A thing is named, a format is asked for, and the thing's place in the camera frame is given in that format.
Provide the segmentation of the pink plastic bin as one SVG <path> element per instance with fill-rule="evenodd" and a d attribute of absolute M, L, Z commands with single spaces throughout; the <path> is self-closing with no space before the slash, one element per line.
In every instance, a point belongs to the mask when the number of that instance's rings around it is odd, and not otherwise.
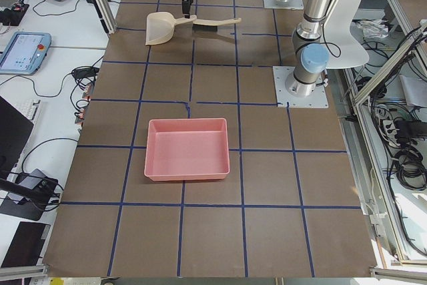
<path fill-rule="evenodd" d="M 229 173 L 226 119 L 149 121 L 144 175 L 152 181 L 222 180 Z"/>

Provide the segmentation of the white plastic chair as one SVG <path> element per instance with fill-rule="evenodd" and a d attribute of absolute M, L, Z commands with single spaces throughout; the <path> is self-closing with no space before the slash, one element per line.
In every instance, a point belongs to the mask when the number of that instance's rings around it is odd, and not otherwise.
<path fill-rule="evenodd" d="M 328 43 L 341 49 L 339 57 L 330 56 L 328 69 L 359 67 L 369 60 L 369 55 L 350 32 L 351 22 L 361 0 L 338 0 L 326 19 L 324 35 Z"/>

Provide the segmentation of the white hand brush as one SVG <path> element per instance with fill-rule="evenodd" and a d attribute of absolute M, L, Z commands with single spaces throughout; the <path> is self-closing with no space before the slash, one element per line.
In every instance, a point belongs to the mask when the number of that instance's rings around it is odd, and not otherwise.
<path fill-rule="evenodd" d="M 196 19 L 193 22 L 192 28 L 197 31 L 217 31 L 218 27 L 238 24 L 241 21 L 242 21 L 241 18 L 224 19 L 224 20 Z"/>

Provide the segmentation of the white plastic dustpan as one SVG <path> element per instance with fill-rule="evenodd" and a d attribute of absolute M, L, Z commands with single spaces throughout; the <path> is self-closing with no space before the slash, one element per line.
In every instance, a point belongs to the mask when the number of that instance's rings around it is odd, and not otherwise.
<path fill-rule="evenodd" d="M 150 13 L 146 18 L 146 45 L 160 45 L 168 42 L 174 34 L 175 26 L 191 23 L 197 19 L 196 15 L 189 18 L 175 18 L 169 12 Z"/>

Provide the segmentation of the black laptop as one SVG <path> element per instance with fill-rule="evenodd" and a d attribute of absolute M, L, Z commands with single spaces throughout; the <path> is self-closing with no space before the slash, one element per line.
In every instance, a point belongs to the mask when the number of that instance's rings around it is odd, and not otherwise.
<path fill-rule="evenodd" d="M 7 179 L 19 161 L 33 130 L 33 123 L 1 97 L 1 178 Z"/>

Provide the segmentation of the blue teach pendant near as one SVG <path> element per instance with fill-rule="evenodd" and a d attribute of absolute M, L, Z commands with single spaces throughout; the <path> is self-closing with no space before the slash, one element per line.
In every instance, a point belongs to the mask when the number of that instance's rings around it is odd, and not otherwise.
<path fill-rule="evenodd" d="M 34 74 L 41 67 L 50 45 L 49 33 L 14 32 L 1 54 L 1 74 Z"/>

